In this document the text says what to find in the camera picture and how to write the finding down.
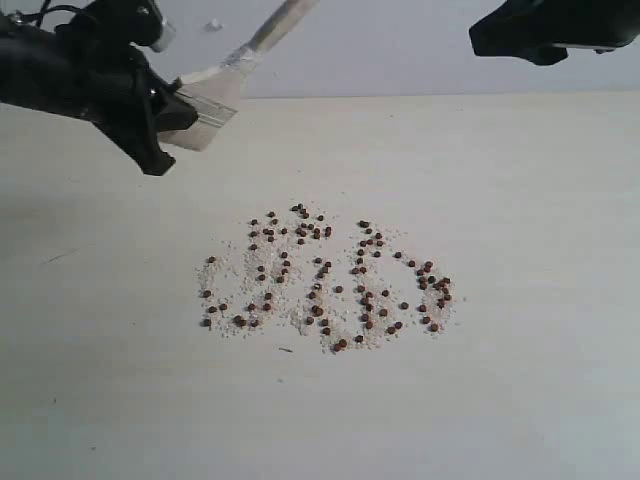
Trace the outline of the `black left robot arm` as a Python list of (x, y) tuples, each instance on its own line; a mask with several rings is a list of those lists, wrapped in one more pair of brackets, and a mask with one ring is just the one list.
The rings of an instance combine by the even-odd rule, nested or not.
[(196, 109), (152, 69), (142, 50), (157, 49), (169, 25), (153, 1), (93, 1), (61, 6), (72, 19), (46, 31), (37, 13), (1, 16), (1, 101), (86, 121), (146, 175), (175, 163), (159, 136), (183, 131)]

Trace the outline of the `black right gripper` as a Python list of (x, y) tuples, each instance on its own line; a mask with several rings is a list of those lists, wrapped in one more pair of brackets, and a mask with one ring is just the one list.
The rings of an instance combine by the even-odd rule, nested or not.
[(639, 36), (639, 2), (504, 2), (468, 34), (477, 57), (552, 66), (568, 58), (567, 48), (611, 51), (631, 44)]

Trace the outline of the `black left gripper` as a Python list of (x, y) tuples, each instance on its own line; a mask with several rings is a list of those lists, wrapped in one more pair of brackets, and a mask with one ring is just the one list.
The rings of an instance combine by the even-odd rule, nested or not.
[(175, 159), (160, 148), (153, 130), (124, 122), (142, 119), (149, 106), (158, 133), (183, 131), (198, 113), (179, 95), (181, 82), (160, 84), (138, 37), (136, 29), (56, 29), (49, 111), (98, 124), (143, 174), (163, 176)]

